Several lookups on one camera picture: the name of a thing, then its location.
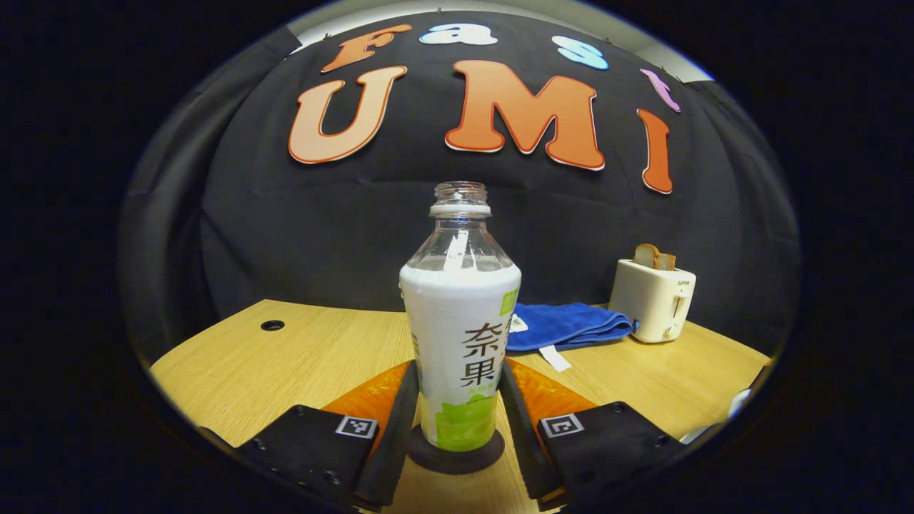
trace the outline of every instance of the bread slice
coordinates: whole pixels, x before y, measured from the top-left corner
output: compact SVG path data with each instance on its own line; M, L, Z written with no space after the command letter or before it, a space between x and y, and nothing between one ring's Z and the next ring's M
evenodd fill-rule
M657 269L672 272L676 267L676 256L669 253L661 253L657 256Z
M657 269L657 258L660 256L660 251L657 250L656 246L643 242L638 246L634 247L634 263L640 264L641 266L647 266L652 270Z

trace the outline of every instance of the white tag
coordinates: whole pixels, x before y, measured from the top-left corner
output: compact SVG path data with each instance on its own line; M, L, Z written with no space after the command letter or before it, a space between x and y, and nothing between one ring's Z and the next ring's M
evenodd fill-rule
M524 320L521 319L520 316L518 316L518 315L511 316L511 327L508 328L509 333L510 332L523 332L524 330L528 330L529 328L530 327L528 327L526 325L526 323L524 323Z
M539 349L539 353L543 354L543 358L552 365L556 371L564 371L571 367L571 364L564 357L558 354L555 345L549 345L547 347L542 347Z
M469 230L459 230L457 235L448 245L448 252L444 256L444 271L455 272L463 267L463 256L466 254L466 240L470 237Z

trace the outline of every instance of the green label graphic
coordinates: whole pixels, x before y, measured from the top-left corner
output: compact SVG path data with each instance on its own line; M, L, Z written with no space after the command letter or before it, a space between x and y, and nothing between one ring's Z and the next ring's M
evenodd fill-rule
M502 312L499 313L499 316L504 316L514 310L514 304L515 301L517 301L517 291L520 291L520 288L509 291L502 297Z
M474 396L463 405L441 404L435 414L437 446L450 452L468 452L489 442L495 430L495 396Z

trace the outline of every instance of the black fabric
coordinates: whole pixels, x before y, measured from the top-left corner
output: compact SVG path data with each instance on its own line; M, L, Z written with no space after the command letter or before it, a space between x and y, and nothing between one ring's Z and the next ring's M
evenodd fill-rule
M478 23L499 39L490 46L425 45L443 23ZM375 55L320 73L339 44L399 23ZM553 36L599 48L610 63L595 70L557 52ZM601 171L558 164L537 149L521 154L505 134L495 154L451 150L444 135L461 119L462 59L502 62L533 93L554 75L597 90L593 101ZM320 165L292 159L289 132L303 92L345 80L323 130L344 130L356 113L362 73L404 65L377 136L358 152ZM639 68L653 70L682 107L673 112ZM258 85L232 119L213 158L203 202L203 259L219 317L273 298L315 305L400 310L398 269L432 228L433 186L485 183L489 229L524 279L527 304L606 302L616 262L649 241L678 256L698 277L689 318L770 353L787 334L796 306L799 247L792 207L778 168L752 126L735 119L710 88L686 87L634 55L542 21L496 13L403 16L330 37L291 55ZM665 196L642 183L647 150L636 109L670 128Z
M209 161L241 102L299 46L283 27L219 67L175 107L137 165L118 264L126 326L143 359L157 360L218 321L199 233Z

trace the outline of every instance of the bottle neck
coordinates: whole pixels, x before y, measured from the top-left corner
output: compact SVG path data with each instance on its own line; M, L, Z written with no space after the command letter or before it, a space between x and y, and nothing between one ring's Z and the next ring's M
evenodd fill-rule
M435 230L486 231L485 218L435 217Z

